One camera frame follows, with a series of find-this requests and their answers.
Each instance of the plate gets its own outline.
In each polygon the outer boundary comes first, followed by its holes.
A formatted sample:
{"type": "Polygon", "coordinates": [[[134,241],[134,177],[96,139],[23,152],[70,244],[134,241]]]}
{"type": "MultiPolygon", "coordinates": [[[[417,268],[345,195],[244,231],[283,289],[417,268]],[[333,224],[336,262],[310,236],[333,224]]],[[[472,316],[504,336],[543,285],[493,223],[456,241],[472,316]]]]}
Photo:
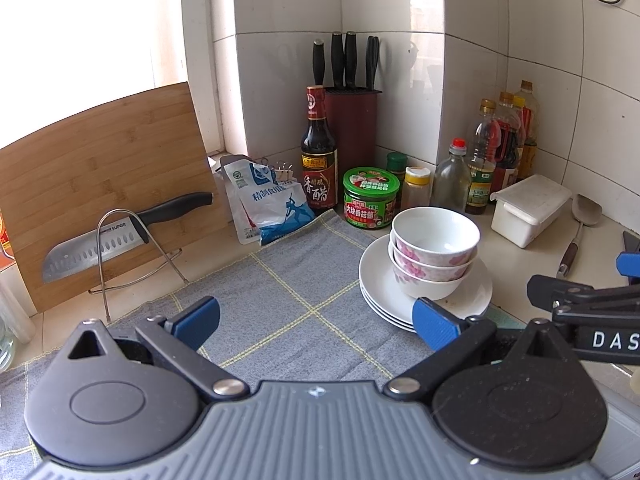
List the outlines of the plate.
{"type": "Polygon", "coordinates": [[[391,323],[393,326],[401,328],[402,330],[406,330],[407,332],[413,332],[415,334],[415,330],[413,328],[413,325],[411,325],[411,327],[409,327],[407,325],[407,323],[404,323],[404,322],[402,322],[400,320],[392,318],[391,316],[389,316],[389,314],[386,314],[384,311],[382,311],[378,307],[376,307],[376,305],[373,303],[372,299],[367,295],[367,293],[364,290],[362,290],[362,288],[360,289],[360,291],[362,292],[362,297],[364,298],[364,301],[367,302],[367,304],[369,305],[370,309],[373,310],[373,312],[378,314],[386,322],[391,323]]]}
{"type": "MultiPolygon", "coordinates": [[[[415,300],[402,292],[396,283],[393,264],[388,256],[388,244],[389,235],[385,235],[364,251],[358,269],[360,286],[380,310],[412,326],[415,300]]],[[[436,303],[460,319],[465,319],[467,316],[484,314],[493,292],[489,270],[478,256],[469,275],[458,288],[436,303]]]]}

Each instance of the green lid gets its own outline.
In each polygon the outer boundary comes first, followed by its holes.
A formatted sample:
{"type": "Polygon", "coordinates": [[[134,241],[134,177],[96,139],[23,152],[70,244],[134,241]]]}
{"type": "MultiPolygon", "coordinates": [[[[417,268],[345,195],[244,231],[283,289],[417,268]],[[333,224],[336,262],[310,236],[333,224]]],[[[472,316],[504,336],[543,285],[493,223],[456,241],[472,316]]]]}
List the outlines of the green lid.
{"type": "Polygon", "coordinates": [[[344,184],[344,189],[361,196],[370,197],[393,195],[400,189],[400,181],[393,173],[367,166],[347,171],[344,174],[342,183],[344,184]]]}
{"type": "Polygon", "coordinates": [[[404,171],[404,168],[406,168],[406,155],[398,152],[387,153],[386,168],[389,171],[404,171]]]}

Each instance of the cutting board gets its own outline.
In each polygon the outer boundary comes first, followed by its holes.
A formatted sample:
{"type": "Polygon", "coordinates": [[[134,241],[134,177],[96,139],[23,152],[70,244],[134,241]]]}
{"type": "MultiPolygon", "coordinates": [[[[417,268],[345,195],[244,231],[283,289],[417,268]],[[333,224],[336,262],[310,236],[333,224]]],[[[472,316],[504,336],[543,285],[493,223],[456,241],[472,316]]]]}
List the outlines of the cutting board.
{"type": "MultiPolygon", "coordinates": [[[[95,229],[111,209],[139,212],[195,191],[212,192],[213,205],[150,227],[167,252],[226,226],[187,83],[91,108],[0,150],[0,209],[39,312],[100,284],[98,267],[43,283],[55,245],[95,229]]],[[[158,256],[151,243],[135,248],[105,263],[106,278],[158,256]]]]}

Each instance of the gray cloth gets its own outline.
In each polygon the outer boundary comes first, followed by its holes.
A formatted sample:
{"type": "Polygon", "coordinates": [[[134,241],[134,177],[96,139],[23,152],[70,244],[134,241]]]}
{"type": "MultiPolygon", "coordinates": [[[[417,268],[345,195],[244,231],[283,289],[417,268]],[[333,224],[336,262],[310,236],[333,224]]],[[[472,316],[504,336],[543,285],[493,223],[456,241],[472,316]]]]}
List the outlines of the gray cloth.
{"type": "MultiPolygon", "coordinates": [[[[253,389],[263,379],[375,380],[382,386],[431,350],[415,334],[382,320],[364,301],[358,263],[373,240],[329,211],[111,326],[128,328],[155,314],[171,317],[210,294],[220,302],[220,326],[200,352],[253,389]]],[[[521,325],[498,308],[491,307],[488,315],[500,326],[521,325]]],[[[1,479],[20,479],[40,461],[22,413],[55,354],[0,374],[1,479]]]]}

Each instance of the stack of bowls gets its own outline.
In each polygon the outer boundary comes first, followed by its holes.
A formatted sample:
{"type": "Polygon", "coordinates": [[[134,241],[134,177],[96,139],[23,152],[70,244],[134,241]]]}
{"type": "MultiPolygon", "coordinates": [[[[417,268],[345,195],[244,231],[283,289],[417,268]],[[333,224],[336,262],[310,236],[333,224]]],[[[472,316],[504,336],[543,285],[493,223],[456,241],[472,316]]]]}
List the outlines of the stack of bowls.
{"type": "Polygon", "coordinates": [[[479,241],[476,224],[455,211],[402,211],[394,218],[388,246],[396,282],[412,298],[445,298],[468,276],[479,241]]]}

